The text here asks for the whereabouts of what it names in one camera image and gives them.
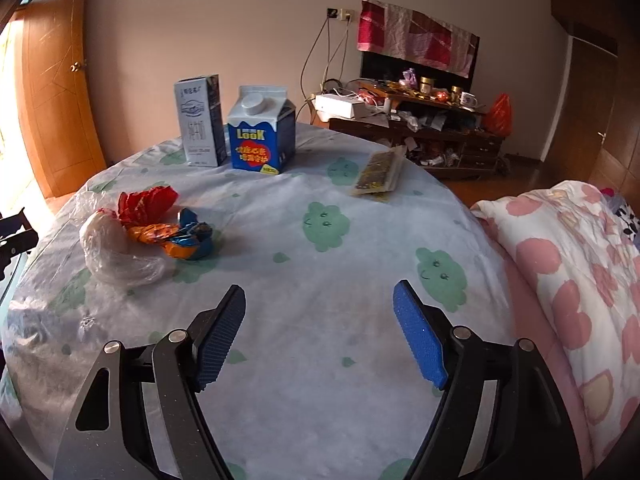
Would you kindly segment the clear white plastic bag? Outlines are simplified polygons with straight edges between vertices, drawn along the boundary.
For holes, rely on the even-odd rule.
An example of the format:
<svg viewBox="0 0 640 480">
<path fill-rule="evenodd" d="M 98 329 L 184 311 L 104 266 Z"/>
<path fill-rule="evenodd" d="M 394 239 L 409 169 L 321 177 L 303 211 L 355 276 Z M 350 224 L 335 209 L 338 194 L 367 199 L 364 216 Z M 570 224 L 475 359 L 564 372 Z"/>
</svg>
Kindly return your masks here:
<svg viewBox="0 0 640 480">
<path fill-rule="evenodd" d="M 151 285 L 166 273 L 162 257 L 134 249 L 115 210 L 115 200 L 104 193 L 82 192 L 75 200 L 72 221 L 79 228 L 79 244 L 91 274 L 100 282 L 133 288 Z"/>
</svg>

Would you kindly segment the red crinkled wrapper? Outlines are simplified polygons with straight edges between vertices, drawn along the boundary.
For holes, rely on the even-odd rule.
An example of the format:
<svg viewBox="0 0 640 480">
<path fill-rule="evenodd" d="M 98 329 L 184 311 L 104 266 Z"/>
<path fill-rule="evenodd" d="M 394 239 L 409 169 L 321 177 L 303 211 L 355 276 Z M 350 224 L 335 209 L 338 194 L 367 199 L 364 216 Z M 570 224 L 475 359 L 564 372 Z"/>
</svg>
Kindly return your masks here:
<svg viewBox="0 0 640 480">
<path fill-rule="evenodd" d="M 117 218 L 126 229 L 160 223 L 177 198 L 178 193 L 170 185 L 153 186 L 140 192 L 121 192 Z"/>
</svg>

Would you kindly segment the orange blue candy wrapper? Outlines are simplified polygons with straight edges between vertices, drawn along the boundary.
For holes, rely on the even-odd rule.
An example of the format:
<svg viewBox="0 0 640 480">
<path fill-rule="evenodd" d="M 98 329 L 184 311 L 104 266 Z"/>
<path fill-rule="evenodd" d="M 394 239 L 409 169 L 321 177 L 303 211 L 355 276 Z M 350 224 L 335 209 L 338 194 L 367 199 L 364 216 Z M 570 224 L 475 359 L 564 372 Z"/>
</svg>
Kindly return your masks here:
<svg viewBox="0 0 640 480">
<path fill-rule="evenodd" d="M 178 213 L 177 223 L 155 223 L 149 226 L 133 226 L 127 230 L 130 240 L 157 246 L 171 258 L 200 260 L 214 250 L 213 229 L 198 220 L 198 215 L 189 208 Z"/>
</svg>

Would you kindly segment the pink heart patterned quilt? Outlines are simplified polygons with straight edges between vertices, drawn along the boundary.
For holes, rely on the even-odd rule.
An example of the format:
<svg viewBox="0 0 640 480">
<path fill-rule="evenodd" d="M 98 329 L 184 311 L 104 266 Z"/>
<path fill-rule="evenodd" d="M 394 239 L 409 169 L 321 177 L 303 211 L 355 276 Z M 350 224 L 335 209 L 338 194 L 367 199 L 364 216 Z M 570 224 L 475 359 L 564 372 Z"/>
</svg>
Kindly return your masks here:
<svg viewBox="0 0 640 480">
<path fill-rule="evenodd" d="M 471 211 L 506 258 L 516 333 L 547 361 L 589 472 L 639 406 L 638 248 L 585 182 L 481 200 Z"/>
</svg>

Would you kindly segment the white green patterned tablecloth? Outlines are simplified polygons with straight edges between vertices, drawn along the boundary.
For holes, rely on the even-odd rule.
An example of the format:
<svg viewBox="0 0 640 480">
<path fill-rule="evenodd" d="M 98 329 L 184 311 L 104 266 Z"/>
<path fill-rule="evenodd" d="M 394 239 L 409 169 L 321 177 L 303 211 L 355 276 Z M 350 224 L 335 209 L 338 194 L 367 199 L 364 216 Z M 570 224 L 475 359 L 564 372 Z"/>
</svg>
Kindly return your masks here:
<svg viewBox="0 0 640 480">
<path fill-rule="evenodd" d="M 277 176 L 195 168 L 169 140 L 84 184 L 56 216 L 1 325 L 1 411 L 52 464 L 103 345 L 157 342 L 231 285 L 246 315 L 219 378 L 198 400 L 241 479 L 391 479 L 416 454 L 439 395 L 394 315 L 394 286 L 478 336 L 512 342 L 502 258 L 469 209 L 412 162 L 382 200 L 352 195 L 374 143 L 311 126 Z M 123 192 L 168 185 L 214 231 L 213 255 L 171 261 L 143 287 L 87 269 L 81 223 Z"/>
</svg>

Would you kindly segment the white tall milk carton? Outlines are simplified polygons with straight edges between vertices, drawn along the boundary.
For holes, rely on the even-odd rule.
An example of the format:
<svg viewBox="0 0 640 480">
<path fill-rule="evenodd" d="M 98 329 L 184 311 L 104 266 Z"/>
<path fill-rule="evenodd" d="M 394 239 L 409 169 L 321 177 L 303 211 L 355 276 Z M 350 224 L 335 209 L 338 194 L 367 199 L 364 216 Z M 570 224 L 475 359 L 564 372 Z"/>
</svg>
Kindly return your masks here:
<svg viewBox="0 0 640 480">
<path fill-rule="evenodd" d="M 201 76 L 174 84 L 178 122 L 186 162 L 219 167 L 227 158 L 222 122 L 219 77 Z"/>
</svg>

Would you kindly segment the blue gable-top milk carton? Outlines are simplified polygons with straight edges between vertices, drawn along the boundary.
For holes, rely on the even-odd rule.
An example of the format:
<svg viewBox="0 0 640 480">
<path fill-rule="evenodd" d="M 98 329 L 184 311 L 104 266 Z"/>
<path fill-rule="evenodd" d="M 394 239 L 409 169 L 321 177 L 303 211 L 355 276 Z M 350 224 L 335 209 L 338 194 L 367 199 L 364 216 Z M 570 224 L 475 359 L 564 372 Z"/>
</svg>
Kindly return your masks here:
<svg viewBox="0 0 640 480">
<path fill-rule="evenodd" d="M 296 108 L 279 86 L 241 86 L 228 115 L 234 169 L 282 174 L 295 154 Z"/>
</svg>

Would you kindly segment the flat yellow snack packet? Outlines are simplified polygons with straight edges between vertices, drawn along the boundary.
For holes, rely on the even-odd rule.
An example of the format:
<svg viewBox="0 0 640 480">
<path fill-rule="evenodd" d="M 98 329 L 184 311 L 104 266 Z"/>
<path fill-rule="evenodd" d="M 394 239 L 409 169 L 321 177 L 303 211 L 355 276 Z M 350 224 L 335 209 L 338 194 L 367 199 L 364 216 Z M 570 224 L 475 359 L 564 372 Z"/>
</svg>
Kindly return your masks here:
<svg viewBox="0 0 640 480">
<path fill-rule="evenodd" d="M 352 187 L 352 194 L 363 196 L 393 192 L 405 160 L 404 146 L 395 146 L 372 154 L 367 165 L 360 171 Z"/>
</svg>

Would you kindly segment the cluttered wooden tv cabinet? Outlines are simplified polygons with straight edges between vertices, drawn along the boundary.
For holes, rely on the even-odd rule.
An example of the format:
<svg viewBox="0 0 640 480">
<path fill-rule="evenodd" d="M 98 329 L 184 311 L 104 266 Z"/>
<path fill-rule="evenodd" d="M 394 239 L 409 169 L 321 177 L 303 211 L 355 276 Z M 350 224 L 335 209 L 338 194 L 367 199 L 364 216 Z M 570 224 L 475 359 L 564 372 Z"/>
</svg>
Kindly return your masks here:
<svg viewBox="0 0 640 480">
<path fill-rule="evenodd" d="M 445 180 L 510 170 L 504 137 L 483 126 L 483 112 L 451 101 L 446 92 L 426 96 L 398 82 L 360 79 L 356 97 L 369 115 L 331 117 L 324 121 L 328 128 L 389 148 L 401 145 L 408 159 Z"/>
</svg>

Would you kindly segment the orange plastic bag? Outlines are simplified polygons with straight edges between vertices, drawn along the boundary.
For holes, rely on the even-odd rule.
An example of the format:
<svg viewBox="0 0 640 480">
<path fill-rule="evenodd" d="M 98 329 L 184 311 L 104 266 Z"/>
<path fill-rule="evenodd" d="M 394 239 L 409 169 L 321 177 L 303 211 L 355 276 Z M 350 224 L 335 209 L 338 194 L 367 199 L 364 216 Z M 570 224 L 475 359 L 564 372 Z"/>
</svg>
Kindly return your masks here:
<svg viewBox="0 0 640 480">
<path fill-rule="evenodd" d="M 488 113 L 482 119 L 483 128 L 495 136 L 506 138 L 512 133 L 513 110 L 511 99 L 506 93 L 501 93 L 495 100 Z"/>
</svg>

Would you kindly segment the dark wooden wardrobe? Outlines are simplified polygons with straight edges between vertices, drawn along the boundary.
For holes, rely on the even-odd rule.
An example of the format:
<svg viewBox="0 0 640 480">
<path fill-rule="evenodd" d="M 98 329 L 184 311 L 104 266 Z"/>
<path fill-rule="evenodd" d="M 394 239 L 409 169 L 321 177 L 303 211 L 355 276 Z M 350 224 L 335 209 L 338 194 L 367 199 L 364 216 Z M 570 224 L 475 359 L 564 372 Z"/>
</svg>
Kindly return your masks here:
<svg viewBox="0 0 640 480">
<path fill-rule="evenodd" d="M 558 121 L 544 159 L 554 180 L 612 188 L 639 205 L 639 29 L 613 0 L 551 0 L 568 33 Z"/>
</svg>

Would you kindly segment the white mug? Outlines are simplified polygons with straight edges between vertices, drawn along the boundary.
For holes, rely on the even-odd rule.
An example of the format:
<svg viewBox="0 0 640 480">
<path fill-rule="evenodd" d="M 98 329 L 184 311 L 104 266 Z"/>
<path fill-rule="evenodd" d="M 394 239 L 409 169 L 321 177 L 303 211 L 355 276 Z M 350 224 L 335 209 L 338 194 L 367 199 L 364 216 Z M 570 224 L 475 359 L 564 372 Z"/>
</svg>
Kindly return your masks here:
<svg viewBox="0 0 640 480">
<path fill-rule="evenodd" d="M 462 107 L 470 108 L 471 110 L 475 110 L 478 107 L 477 97 L 470 92 L 461 92 L 459 103 Z"/>
</svg>

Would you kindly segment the black television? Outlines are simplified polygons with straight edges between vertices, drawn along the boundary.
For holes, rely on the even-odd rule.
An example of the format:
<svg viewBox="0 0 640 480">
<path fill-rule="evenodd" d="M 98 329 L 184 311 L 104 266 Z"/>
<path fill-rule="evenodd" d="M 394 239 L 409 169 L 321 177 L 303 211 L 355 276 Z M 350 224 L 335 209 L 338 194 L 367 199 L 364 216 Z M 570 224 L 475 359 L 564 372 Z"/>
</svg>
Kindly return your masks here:
<svg viewBox="0 0 640 480">
<path fill-rule="evenodd" d="M 437 68 L 411 63 L 401 60 L 400 58 L 392 58 L 391 56 L 374 52 L 362 52 L 359 76 L 362 79 L 398 82 L 404 78 L 402 73 L 409 68 L 412 68 L 416 74 L 417 82 L 421 82 L 421 78 L 426 77 L 434 80 L 435 88 L 450 89 L 451 87 L 456 86 L 460 87 L 463 91 L 470 91 L 472 88 L 479 50 L 480 40 L 477 40 L 475 48 L 472 50 L 473 56 L 471 58 L 469 76 L 467 77 L 446 72 L 446 70 L 438 70 Z"/>
</svg>

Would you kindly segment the red pink cloth cover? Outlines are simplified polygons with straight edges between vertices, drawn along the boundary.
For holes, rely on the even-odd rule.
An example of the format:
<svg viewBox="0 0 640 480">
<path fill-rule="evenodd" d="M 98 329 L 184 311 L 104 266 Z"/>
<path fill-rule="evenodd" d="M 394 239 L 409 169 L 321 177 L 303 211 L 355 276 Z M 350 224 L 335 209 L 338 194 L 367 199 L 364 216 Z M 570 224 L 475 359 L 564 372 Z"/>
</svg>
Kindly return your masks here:
<svg viewBox="0 0 640 480">
<path fill-rule="evenodd" d="M 357 46 L 469 78 L 480 37 L 416 10 L 360 0 Z"/>
</svg>

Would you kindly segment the wall power outlet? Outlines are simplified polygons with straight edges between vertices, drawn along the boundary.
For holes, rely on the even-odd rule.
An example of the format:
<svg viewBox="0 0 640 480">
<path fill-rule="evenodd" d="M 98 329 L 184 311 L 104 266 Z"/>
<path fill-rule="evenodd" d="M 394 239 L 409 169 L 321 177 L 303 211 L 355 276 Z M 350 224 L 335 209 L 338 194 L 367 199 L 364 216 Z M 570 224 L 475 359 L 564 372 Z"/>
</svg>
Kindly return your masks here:
<svg viewBox="0 0 640 480">
<path fill-rule="evenodd" d="M 328 20 L 339 20 L 350 22 L 354 17 L 354 12 L 349 9 L 344 8 L 327 8 L 326 9 L 326 18 Z"/>
</svg>

